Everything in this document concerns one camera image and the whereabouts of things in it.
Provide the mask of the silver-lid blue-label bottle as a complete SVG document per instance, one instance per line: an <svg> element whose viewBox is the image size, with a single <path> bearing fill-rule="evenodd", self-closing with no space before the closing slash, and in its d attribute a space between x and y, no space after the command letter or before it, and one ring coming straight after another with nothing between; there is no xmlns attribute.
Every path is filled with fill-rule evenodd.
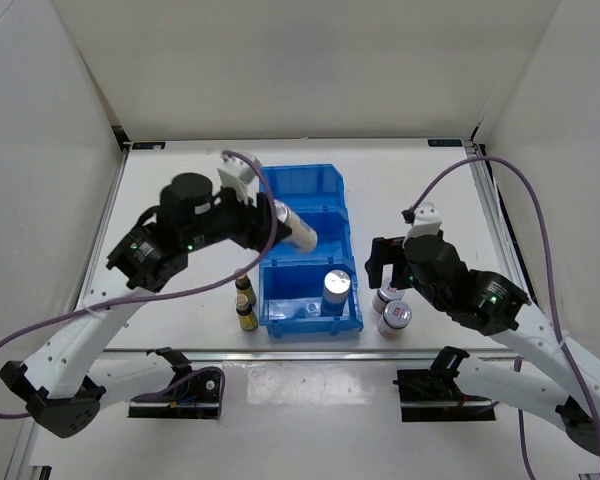
<svg viewBox="0 0 600 480"><path fill-rule="evenodd" d="M282 242L301 253L313 252L318 243L316 231L284 202L275 200L274 205L277 219L290 229Z"/></svg>
<svg viewBox="0 0 600 480"><path fill-rule="evenodd" d="M346 271L331 270L323 282L321 314L338 317L344 312L344 307L351 290L351 278Z"/></svg>

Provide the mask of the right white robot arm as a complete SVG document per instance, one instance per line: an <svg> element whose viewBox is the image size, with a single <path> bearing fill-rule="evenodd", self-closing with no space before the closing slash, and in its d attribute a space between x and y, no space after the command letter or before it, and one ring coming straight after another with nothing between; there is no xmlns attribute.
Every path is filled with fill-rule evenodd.
<svg viewBox="0 0 600 480"><path fill-rule="evenodd" d="M429 375L440 399L463 392L525 410L600 457L600 359L575 340L556 338L550 320L527 294L495 272L470 270L440 234L377 237L365 264L371 288L390 265L392 284L413 288L436 310L508 347L542 371L527 375L489 366L445 347Z"/></svg>

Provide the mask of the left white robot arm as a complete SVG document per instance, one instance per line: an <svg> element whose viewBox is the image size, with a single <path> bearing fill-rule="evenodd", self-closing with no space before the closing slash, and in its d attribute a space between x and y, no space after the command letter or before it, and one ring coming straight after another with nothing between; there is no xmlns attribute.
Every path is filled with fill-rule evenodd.
<svg viewBox="0 0 600 480"><path fill-rule="evenodd" d="M266 254L290 234L269 191L241 198L235 187L215 191L203 175L179 174L108 255L95 291L104 301L86 301L38 351L7 362L0 379L58 438L78 434L119 402L178 401L198 374L177 350L153 349L120 367L94 363L131 317L187 268L189 254L225 240Z"/></svg>

